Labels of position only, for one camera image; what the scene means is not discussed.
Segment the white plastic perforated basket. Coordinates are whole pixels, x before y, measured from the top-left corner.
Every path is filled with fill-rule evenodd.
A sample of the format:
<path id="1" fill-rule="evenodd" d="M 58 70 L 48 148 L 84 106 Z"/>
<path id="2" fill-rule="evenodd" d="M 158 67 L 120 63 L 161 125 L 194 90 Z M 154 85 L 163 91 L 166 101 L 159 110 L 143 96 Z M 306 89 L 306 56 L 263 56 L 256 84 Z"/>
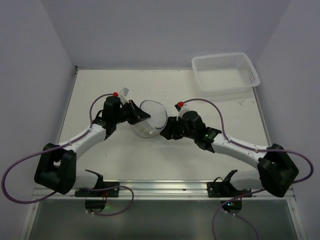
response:
<path id="1" fill-rule="evenodd" d="M 191 65 L 204 94 L 243 93 L 261 83 L 252 61 L 243 52 L 197 56 L 191 60 Z"/>

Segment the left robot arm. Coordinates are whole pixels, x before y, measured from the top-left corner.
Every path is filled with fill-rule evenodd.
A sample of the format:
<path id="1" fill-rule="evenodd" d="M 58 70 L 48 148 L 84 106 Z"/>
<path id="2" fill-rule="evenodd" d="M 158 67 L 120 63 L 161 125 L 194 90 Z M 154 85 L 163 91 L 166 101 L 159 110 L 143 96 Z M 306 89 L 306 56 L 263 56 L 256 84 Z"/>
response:
<path id="1" fill-rule="evenodd" d="M 120 97 L 108 95 L 103 108 L 90 118 L 86 130 L 61 144 L 48 143 L 44 146 L 34 181 L 63 195 L 71 189 L 97 192 L 102 186 L 103 176 L 92 170 L 77 171 L 77 161 L 109 138 L 118 124 L 127 122 L 135 125 L 150 117 L 132 100 L 123 103 Z"/>

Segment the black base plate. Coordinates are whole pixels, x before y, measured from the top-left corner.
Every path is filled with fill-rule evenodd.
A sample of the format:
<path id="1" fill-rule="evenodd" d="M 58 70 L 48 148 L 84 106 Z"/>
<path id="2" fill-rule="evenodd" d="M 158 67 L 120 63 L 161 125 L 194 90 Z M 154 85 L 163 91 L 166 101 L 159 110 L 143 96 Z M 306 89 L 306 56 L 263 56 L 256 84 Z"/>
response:
<path id="1" fill-rule="evenodd" d="M 234 198 L 240 195 L 249 194 L 247 198 L 252 197 L 252 191 L 249 189 L 237 190 L 230 183 L 231 177 L 226 176 L 224 179 L 217 177 L 213 181 L 206 183 L 206 190 L 209 198 Z M 232 202 L 226 203 L 222 209 L 229 213 L 236 215 L 238 214 L 243 207 L 242 198 L 237 198 Z"/>
<path id="2" fill-rule="evenodd" d="M 117 198 L 119 196 L 119 186 L 118 181 L 103 181 L 93 188 L 94 191 L 78 189 L 74 196 L 85 199 L 84 207 L 88 212 L 101 213 L 107 206 L 108 197 Z"/>

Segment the white mesh laundry bag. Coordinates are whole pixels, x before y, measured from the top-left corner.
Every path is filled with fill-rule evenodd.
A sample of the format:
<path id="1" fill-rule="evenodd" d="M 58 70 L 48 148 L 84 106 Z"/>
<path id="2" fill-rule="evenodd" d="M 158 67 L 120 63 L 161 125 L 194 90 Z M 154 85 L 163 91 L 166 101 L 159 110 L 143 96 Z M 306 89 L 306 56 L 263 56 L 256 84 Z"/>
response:
<path id="1" fill-rule="evenodd" d="M 139 108 L 150 115 L 150 118 L 133 125 L 134 130 L 142 138 L 157 137 L 165 128 L 168 114 L 165 106 L 154 100 L 144 100 Z"/>

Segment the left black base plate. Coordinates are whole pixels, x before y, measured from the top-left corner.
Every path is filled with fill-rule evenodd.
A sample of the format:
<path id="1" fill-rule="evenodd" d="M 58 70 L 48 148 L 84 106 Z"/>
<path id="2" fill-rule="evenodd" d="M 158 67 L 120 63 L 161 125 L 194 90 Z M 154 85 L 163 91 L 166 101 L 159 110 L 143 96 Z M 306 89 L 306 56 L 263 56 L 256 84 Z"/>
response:
<path id="1" fill-rule="evenodd" d="M 74 196 L 85 199 L 84 207 L 88 212 L 101 213 L 107 206 L 108 197 L 117 198 L 119 196 L 119 186 L 118 181 L 103 181 L 93 188 L 94 191 L 78 189 Z"/>

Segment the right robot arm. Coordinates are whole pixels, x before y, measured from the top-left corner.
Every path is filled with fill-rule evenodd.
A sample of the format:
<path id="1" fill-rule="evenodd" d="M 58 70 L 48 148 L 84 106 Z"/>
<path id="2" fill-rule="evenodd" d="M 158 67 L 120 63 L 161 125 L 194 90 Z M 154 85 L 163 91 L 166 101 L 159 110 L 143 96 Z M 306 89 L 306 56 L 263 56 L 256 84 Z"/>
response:
<path id="1" fill-rule="evenodd" d="M 206 126 L 193 110 L 169 117 L 160 135 L 167 140 L 191 139 L 204 151 L 226 155 L 253 167 L 247 172 L 234 170 L 223 179 L 228 194 L 263 188 L 282 198 L 299 173 L 282 146 L 275 143 L 270 147 L 249 145 L 243 141 L 236 144 L 221 130 Z"/>

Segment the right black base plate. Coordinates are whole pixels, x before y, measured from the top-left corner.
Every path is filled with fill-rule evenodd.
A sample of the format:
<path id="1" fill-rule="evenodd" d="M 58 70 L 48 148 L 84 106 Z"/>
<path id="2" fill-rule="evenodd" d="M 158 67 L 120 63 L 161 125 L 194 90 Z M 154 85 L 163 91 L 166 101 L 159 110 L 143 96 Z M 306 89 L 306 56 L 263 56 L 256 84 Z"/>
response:
<path id="1" fill-rule="evenodd" d="M 249 189 L 237 190 L 230 183 L 231 177 L 226 176 L 224 179 L 217 177 L 213 181 L 206 183 L 206 190 L 209 198 L 234 198 L 240 195 L 249 194 L 247 198 L 252 197 L 252 191 Z M 237 198 L 232 202 L 226 203 L 222 209 L 229 213 L 236 215 L 238 214 L 243 207 L 242 198 Z"/>

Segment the aluminium front rail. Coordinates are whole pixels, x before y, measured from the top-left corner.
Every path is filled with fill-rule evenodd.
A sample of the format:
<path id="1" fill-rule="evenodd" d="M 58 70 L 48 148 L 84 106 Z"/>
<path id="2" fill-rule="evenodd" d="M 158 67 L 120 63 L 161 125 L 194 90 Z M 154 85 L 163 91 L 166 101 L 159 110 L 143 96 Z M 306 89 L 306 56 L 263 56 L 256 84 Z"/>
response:
<path id="1" fill-rule="evenodd" d="M 105 180 L 104 182 L 118 182 L 120 186 L 127 186 L 133 190 L 134 200 L 229 200 L 232 196 L 214 196 L 209 197 L 207 183 L 210 180 Z M 50 199 L 75 199 L 75 189 L 67 194 L 56 193 Z M 292 200 L 295 194 L 290 188 L 284 197 L 275 197 L 267 191 L 253 193 L 252 197 L 246 197 L 249 200 Z M 37 199 L 50 194 L 52 190 L 39 184 L 35 185 L 32 199 Z M 130 200 L 132 194 L 128 189 L 121 188 L 118 191 L 118 197 L 112 200 Z"/>

